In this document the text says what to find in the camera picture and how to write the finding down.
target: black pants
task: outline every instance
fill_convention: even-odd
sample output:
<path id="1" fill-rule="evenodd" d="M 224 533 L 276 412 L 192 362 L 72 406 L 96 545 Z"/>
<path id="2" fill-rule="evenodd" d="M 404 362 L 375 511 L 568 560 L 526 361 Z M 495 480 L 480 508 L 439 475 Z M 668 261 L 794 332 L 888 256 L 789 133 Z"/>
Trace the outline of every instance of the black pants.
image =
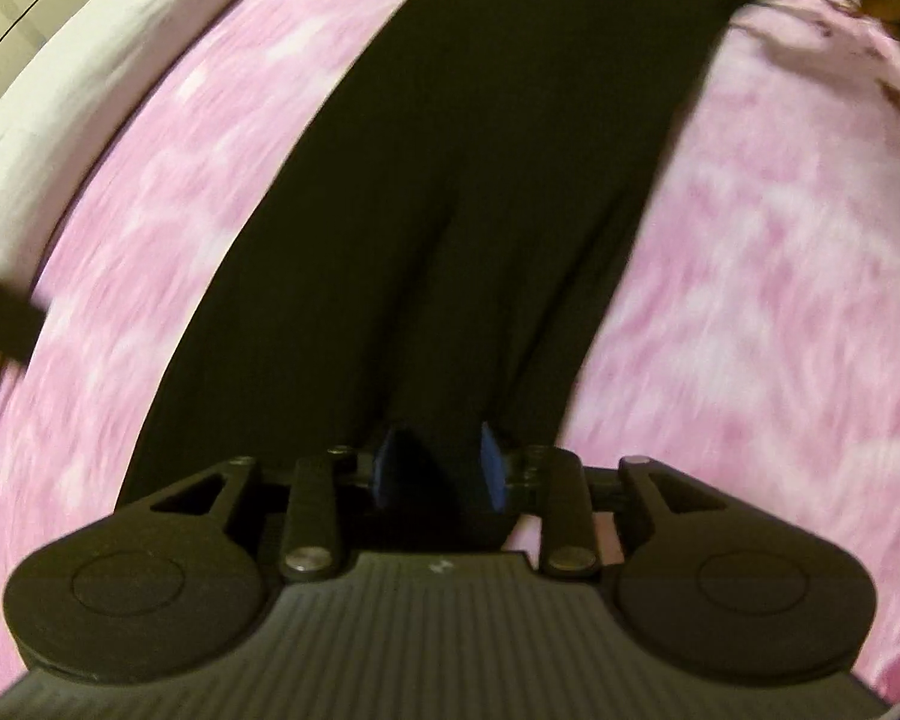
<path id="1" fill-rule="evenodd" d="M 739 2 L 408 0 L 223 261 L 120 504 L 400 421 L 480 509 L 481 421 L 556 438 L 674 111 Z"/>

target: black device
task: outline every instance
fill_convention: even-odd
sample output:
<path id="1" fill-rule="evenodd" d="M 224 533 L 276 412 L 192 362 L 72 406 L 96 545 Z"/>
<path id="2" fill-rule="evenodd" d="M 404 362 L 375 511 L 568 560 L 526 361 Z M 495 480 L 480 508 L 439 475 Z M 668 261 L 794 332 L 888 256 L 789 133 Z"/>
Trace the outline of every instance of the black device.
<path id="1" fill-rule="evenodd" d="M 50 543 L 5 590 L 29 673 L 0 720 L 885 712 L 850 674 L 876 594 L 846 552 L 648 458 L 591 469 L 485 427 L 480 461 L 497 514 L 541 517 L 539 570 L 453 549 L 403 428 L 236 458 Z"/>

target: pink blanket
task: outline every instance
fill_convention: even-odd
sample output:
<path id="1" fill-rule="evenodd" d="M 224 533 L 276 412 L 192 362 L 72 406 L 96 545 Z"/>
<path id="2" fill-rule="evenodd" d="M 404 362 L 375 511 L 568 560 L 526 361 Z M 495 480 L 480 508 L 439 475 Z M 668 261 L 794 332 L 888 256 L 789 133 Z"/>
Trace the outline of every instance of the pink blanket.
<path id="1" fill-rule="evenodd" d="M 242 224 L 403 0 L 242 0 L 103 161 L 0 385 L 0 600 L 112 511 L 146 410 Z M 739 15 L 581 372 L 564 445 L 650 454 L 855 553 L 856 671 L 900 700 L 900 56 L 847 0 Z M 607 154 L 610 165 L 612 154 Z M 0 611 L 0 691 L 22 672 Z"/>

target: metal screw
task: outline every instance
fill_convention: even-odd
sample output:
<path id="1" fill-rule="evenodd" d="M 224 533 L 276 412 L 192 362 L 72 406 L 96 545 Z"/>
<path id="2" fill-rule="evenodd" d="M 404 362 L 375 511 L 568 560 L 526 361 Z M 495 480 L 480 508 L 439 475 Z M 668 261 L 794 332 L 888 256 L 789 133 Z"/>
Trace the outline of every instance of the metal screw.
<path id="1" fill-rule="evenodd" d="M 548 565 L 554 571 L 586 571 L 596 565 L 597 556 L 586 547 L 560 547 L 550 553 Z"/>
<path id="2" fill-rule="evenodd" d="M 329 568 L 333 562 L 333 555 L 323 547 L 298 547 L 283 560 L 290 570 L 300 574 L 312 574 Z"/>

